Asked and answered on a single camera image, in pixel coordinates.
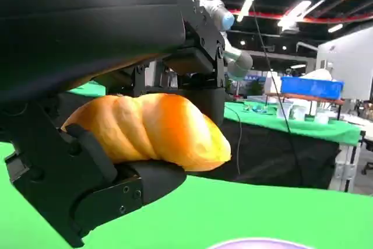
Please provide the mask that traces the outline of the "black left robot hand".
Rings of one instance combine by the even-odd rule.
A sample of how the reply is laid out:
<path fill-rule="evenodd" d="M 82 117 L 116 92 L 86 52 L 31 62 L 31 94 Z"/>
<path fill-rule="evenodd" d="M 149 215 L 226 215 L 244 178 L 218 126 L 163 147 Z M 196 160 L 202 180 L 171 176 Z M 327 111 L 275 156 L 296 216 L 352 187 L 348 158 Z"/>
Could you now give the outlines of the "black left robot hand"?
<path fill-rule="evenodd" d="M 178 188 L 180 167 L 114 165 L 93 134 L 53 123 L 58 95 L 89 80 L 146 93 L 145 64 L 165 59 L 177 92 L 224 118 L 224 39 L 196 0 L 1 0 L 1 141 L 13 186 L 73 248 L 96 227 Z"/>

